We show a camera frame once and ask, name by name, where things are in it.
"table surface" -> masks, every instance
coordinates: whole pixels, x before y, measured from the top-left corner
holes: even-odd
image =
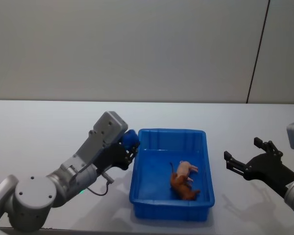
[[[286,126],[294,122],[294,105],[118,103],[67,101],[0,101],[0,181],[47,175],[86,140],[104,111],[116,111],[136,131],[142,128],[186,128],[207,134],[216,203],[204,223],[137,219],[128,194],[132,176],[113,168],[109,192],[86,191],[52,209],[44,228],[103,232],[166,234],[293,234],[294,212],[260,181],[245,181],[225,167],[223,152],[248,162],[262,153],[253,138],[272,140],[294,171]],[[102,177],[91,186],[104,190]],[[3,217],[0,226],[10,226]]]

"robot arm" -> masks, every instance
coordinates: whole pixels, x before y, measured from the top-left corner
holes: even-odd
[[[106,171],[114,166],[128,169],[139,146],[135,132],[126,130],[127,124],[115,112],[105,112],[78,151],[47,177],[19,182],[8,176],[0,184],[0,218],[7,212],[13,228],[33,232],[43,226],[52,207],[64,205],[98,176],[107,185],[113,183]]]
[[[294,123],[287,127],[291,148],[294,149]],[[284,198],[285,203],[294,211],[294,172],[282,164],[283,153],[274,144],[254,139],[254,145],[265,151],[252,158],[247,164],[235,160],[230,153],[224,152],[226,168],[242,175],[246,180],[261,180]]]

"black cable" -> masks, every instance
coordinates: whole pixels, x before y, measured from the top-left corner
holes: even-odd
[[[268,16],[268,11],[269,11],[269,6],[270,6],[270,0],[268,0],[268,4],[267,4],[267,9],[266,9],[266,14],[265,14],[265,20],[264,20],[264,24],[263,24],[263,29],[261,31],[261,36],[260,36],[260,40],[259,40],[259,45],[258,45],[256,60],[255,60],[255,64],[254,64],[253,74],[251,76],[251,81],[250,81],[250,85],[249,85],[249,89],[248,89],[246,104],[248,104],[250,90],[251,90],[251,85],[253,84],[253,80],[254,80],[254,75],[255,75],[256,66],[257,66],[257,62],[258,62],[259,51],[260,51],[260,46],[261,46],[261,42],[263,40],[264,30],[265,30],[265,26],[266,26],[266,22],[267,22],[267,16]]]
[[[104,192],[103,194],[96,193],[96,192],[92,191],[90,188],[87,188],[87,189],[88,189],[90,192],[92,192],[94,195],[97,195],[97,196],[104,196],[104,195],[106,195],[106,194],[108,193],[108,185],[109,185],[109,183],[107,182],[107,183],[106,183],[106,192]]]

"blue container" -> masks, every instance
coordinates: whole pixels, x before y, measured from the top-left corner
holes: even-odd
[[[138,218],[206,221],[215,203],[206,133],[197,130],[142,129],[135,158],[129,200]],[[171,166],[180,161],[198,166],[191,173],[193,189],[200,189],[195,201],[180,200],[170,187]]]

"white wall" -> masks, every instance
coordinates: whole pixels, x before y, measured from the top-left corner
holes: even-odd
[[[294,0],[271,0],[251,103],[294,103]]]
[[[245,102],[264,0],[0,0],[0,99]]]

